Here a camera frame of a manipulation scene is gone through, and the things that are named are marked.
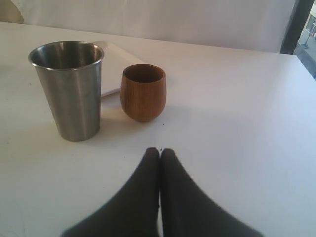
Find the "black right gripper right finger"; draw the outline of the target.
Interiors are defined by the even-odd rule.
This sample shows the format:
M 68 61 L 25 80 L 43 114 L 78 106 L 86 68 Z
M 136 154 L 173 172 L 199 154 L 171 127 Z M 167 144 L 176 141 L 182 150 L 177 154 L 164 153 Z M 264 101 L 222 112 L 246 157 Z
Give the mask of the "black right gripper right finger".
M 165 237 L 262 236 L 209 198 L 172 149 L 161 153 L 160 202 Z

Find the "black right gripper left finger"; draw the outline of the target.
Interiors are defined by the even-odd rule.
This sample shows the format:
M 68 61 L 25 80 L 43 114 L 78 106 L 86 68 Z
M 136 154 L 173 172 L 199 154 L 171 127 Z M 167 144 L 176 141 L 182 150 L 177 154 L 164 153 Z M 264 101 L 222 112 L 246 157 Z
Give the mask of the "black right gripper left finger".
M 159 164 L 147 148 L 123 187 L 99 210 L 63 232 L 64 237 L 157 237 Z

